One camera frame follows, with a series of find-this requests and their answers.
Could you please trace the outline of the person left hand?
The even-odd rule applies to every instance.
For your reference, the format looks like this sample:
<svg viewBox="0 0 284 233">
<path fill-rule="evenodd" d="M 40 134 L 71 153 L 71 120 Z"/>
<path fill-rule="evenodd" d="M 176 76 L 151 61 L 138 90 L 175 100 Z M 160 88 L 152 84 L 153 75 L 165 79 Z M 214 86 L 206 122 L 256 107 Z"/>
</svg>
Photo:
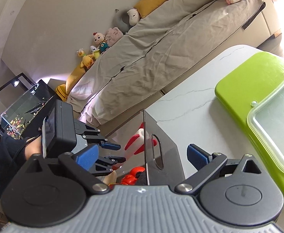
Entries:
<svg viewBox="0 0 284 233">
<path fill-rule="evenodd" d="M 24 149 L 24 155 L 28 160 L 33 154 L 42 154 L 42 136 L 30 138 L 27 140 L 27 145 Z"/>
</svg>

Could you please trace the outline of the dark sleeve forearm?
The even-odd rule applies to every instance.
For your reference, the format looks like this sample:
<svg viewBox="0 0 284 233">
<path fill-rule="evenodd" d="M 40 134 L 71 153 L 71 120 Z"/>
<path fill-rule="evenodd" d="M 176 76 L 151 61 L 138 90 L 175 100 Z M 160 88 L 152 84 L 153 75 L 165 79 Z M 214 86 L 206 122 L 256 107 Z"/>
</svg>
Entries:
<svg viewBox="0 0 284 233">
<path fill-rule="evenodd" d="M 0 198 L 11 179 L 26 162 L 26 139 L 4 135 L 0 140 Z"/>
</svg>

